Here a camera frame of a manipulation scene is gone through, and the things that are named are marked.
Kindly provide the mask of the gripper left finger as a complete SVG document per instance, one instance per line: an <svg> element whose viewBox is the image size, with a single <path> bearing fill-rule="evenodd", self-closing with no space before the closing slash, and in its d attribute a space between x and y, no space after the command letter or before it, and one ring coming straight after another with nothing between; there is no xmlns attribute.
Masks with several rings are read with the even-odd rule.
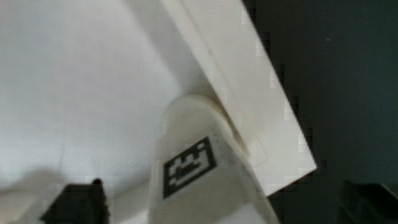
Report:
<svg viewBox="0 0 398 224"><path fill-rule="evenodd" d="M101 179L65 185L39 220L44 224L110 224Z"/></svg>

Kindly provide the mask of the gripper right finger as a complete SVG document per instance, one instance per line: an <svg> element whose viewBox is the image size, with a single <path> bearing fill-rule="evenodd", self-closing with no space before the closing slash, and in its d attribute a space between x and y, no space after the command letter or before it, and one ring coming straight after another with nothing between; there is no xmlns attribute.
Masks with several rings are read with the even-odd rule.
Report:
<svg viewBox="0 0 398 224"><path fill-rule="evenodd" d="M398 224L398 184L342 181L335 224Z"/></svg>

